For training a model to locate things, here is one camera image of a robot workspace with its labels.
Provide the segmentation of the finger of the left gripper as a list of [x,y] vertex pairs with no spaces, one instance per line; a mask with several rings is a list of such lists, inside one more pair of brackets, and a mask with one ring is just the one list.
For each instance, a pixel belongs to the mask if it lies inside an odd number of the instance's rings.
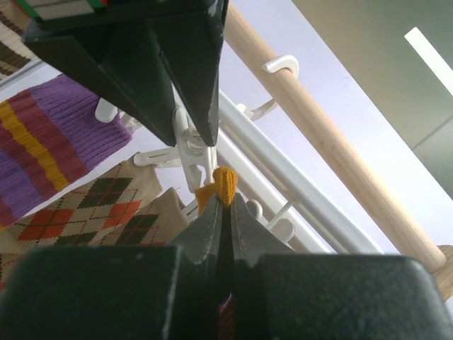
[[209,147],[219,128],[219,63],[228,1],[151,1],[152,28],[178,94]]
[[172,83],[144,21],[65,30],[31,23],[23,42],[41,60],[136,118],[164,144],[176,144]]

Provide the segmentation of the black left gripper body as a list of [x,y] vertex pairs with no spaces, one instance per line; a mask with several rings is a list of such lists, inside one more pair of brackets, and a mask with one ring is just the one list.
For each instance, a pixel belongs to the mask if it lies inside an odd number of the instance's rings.
[[43,29],[63,29],[142,18],[202,13],[215,1],[13,1]]

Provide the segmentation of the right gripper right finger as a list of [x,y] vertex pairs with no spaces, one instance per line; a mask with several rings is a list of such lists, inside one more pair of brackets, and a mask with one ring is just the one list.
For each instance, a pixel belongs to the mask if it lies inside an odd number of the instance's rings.
[[230,207],[235,339],[451,339],[452,319],[421,262],[298,254],[236,196]]

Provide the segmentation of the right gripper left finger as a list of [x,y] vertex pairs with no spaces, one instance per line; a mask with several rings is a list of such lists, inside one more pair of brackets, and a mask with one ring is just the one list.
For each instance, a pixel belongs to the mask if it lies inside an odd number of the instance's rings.
[[223,205],[166,246],[39,247],[1,297],[2,339],[216,339]]

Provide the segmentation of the purple orange striped sock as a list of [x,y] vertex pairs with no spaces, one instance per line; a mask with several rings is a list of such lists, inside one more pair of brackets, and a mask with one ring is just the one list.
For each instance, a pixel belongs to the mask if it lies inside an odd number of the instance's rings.
[[1,228],[87,175],[132,139],[100,97],[63,74],[1,102]]

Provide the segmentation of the white plastic clip hanger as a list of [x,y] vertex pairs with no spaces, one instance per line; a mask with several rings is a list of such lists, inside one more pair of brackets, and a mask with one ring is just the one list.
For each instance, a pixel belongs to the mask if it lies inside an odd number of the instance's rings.
[[173,82],[160,62],[138,73],[139,83],[109,74],[96,89],[96,118],[111,122],[124,111],[166,144],[141,152],[137,166],[179,166],[195,192],[213,181],[214,169],[234,169],[239,189],[250,198],[259,219],[276,230],[288,222],[288,242],[317,252],[378,254],[380,248],[331,202],[218,89],[218,71]]

